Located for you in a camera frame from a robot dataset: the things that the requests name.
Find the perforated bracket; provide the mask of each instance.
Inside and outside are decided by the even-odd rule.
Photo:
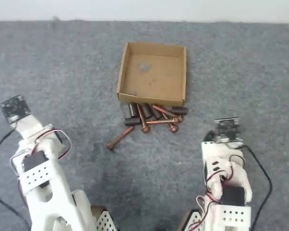
[[[216,222],[221,226],[250,227],[250,206],[217,205]]]
[[[200,221],[201,220],[201,215],[200,215],[200,213],[199,212],[193,212],[192,214],[191,214],[191,216],[190,216],[190,218],[189,218],[189,220],[188,220],[188,222],[187,222],[187,225],[185,226],[185,228],[184,228],[184,231],[188,231],[189,229],[189,227],[192,225],[192,224],[194,224],[194,223],[196,223],[197,221]],[[203,224],[201,224],[197,229],[195,229],[195,231],[203,231]]]
[[[96,231],[117,231],[108,211],[102,212],[96,222]]]
[[[52,179],[56,175],[56,168],[51,160],[48,160],[19,176],[24,194]]]

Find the white wall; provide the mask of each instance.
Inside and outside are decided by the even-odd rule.
[[[289,0],[0,0],[0,21],[289,23]]]

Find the circuit board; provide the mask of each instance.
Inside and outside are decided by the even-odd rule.
[[[239,137],[239,118],[221,118],[214,120],[217,129],[217,142],[227,143],[234,141],[242,141]]]
[[[0,104],[0,108],[9,124],[31,114],[23,95],[17,95]]]

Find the screw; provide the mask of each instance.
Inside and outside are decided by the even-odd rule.
[[[179,123],[178,118],[172,118],[172,119],[163,119],[163,120],[152,120],[147,121],[147,124],[177,124]]]
[[[121,141],[121,139],[123,139],[125,136],[127,136],[129,133],[131,133],[134,129],[135,129],[134,126],[127,128],[121,135],[115,137],[115,139],[112,142],[107,143],[106,147],[109,150],[114,150],[116,144],[118,144]]]
[[[146,121],[145,121],[145,117],[141,111],[141,108],[140,108],[140,105],[137,104],[137,108],[138,108],[138,113],[139,113],[139,117],[141,119],[141,122],[143,124],[143,128],[141,129],[141,131],[143,133],[148,133],[150,131],[150,127],[146,124]]]
[[[162,115],[165,119],[169,119],[168,116],[165,115],[165,113],[162,112]],[[179,126],[175,125],[175,124],[169,124],[170,127],[170,131],[172,133],[176,133],[179,130]]]
[[[155,104],[152,105],[152,107],[153,107],[154,109],[156,109],[156,110],[158,110],[158,111],[160,111],[160,112],[162,112],[162,113],[170,116],[170,117],[178,118],[179,122],[182,122],[182,121],[183,121],[183,116],[181,116],[181,115],[175,115],[174,113],[171,113],[171,112],[165,110],[164,108],[159,107],[159,106],[157,106],[157,105],[155,105]]]

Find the small parts pile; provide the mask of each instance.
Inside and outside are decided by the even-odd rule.
[[[109,150],[114,150],[115,145],[131,133],[136,125],[142,125],[141,131],[143,133],[149,133],[150,125],[168,124],[170,131],[176,133],[179,130],[178,124],[183,121],[183,116],[188,113],[186,107],[172,107],[170,112],[161,106],[147,103],[129,103],[129,111],[131,117],[124,120],[125,126],[129,127],[121,135],[115,137],[112,142],[107,143]]]

